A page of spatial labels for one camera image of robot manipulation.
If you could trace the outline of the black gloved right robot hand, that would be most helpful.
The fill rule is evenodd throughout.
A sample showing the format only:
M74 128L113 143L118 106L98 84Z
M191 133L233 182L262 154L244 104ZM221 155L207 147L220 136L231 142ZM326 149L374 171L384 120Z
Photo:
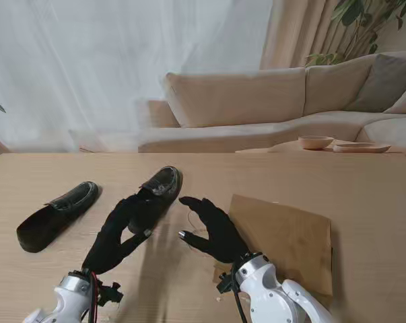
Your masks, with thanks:
M241 262L250 254L228 214L209 199L184 196L179 201L198 214L208 233L208 238L205 239L189 231L180 231L178 234L182 241L226 264Z

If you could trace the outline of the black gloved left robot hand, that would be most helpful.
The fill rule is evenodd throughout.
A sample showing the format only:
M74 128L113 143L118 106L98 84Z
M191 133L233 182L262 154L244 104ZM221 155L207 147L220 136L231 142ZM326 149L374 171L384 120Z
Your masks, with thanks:
M122 199L110 212L104 225L96 236L96 240L81 266L96 275L101 275L118 266L140 244L151 235L150 229L134 234L125 242L121 242L123 231L128 227L131 216L135 215L136 207L142 201L134 194Z

